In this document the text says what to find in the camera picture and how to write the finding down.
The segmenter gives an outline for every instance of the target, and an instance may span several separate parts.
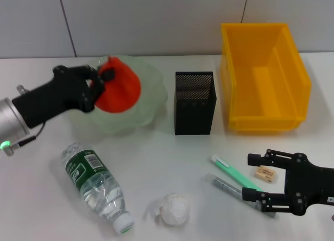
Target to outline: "white wall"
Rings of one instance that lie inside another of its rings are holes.
[[[0,0],[0,58],[74,56],[59,0]]]
[[[286,22],[300,51],[334,51],[334,0],[247,0],[243,22]]]
[[[63,0],[78,56],[221,52],[246,0]]]

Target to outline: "eraser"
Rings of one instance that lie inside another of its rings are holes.
[[[272,183],[273,179],[275,178],[275,175],[276,175],[275,171],[262,165],[255,172],[255,177],[268,183]]]

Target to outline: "pen holder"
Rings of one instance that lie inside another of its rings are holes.
[[[210,134],[216,100],[211,71],[176,72],[175,135]]]

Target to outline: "tabletop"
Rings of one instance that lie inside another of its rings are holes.
[[[115,135],[91,130],[85,114],[75,122],[69,113],[48,121],[40,137],[12,157],[0,152],[1,240],[332,240],[334,207],[314,205],[304,216],[278,213],[270,219],[203,180],[215,174],[240,188],[208,161],[217,153],[268,192],[283,193],[284,170],[274,184],[254,177],[247,154],[271,148],[303,152],[319,166],[334,167],[334,53],[301,53],[312,80],[307,120],[276,136],[243,136],[228,131],[222,113],[220,56],[142,57],[161,70],[169,99],[144,127]],[[19,84],[33,89],[49,81],[56,65],[75,66],[90,58],[1,59],[0,98],[18,96]],[[175,136],[173,122],[176,71],[212,71],[217,93],[211,134]],[[135,226],[116,236],[93,213],[61,164],[60,153],[74,141],[93,146],[124,192]],[[182,227],[168,227],[152,218],[152,206],[176,192],[190,204]]]

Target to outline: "yellow plastic bin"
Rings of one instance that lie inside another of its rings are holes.
[[[306,119],[311,81],[288,25],[222,24],[221,77],[229,128],[278,132]]]

